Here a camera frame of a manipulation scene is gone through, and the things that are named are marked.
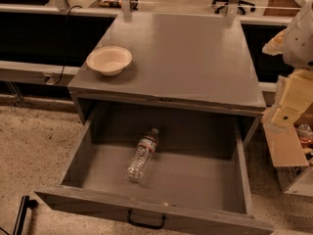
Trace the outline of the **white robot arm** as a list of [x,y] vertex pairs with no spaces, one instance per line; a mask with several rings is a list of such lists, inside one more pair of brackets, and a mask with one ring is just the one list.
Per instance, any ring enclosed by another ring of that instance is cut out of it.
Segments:
[[286,29],[262,48],[267,55],[283,55],[284,63],[295,69],[313,69],[313,3],[308,1]]

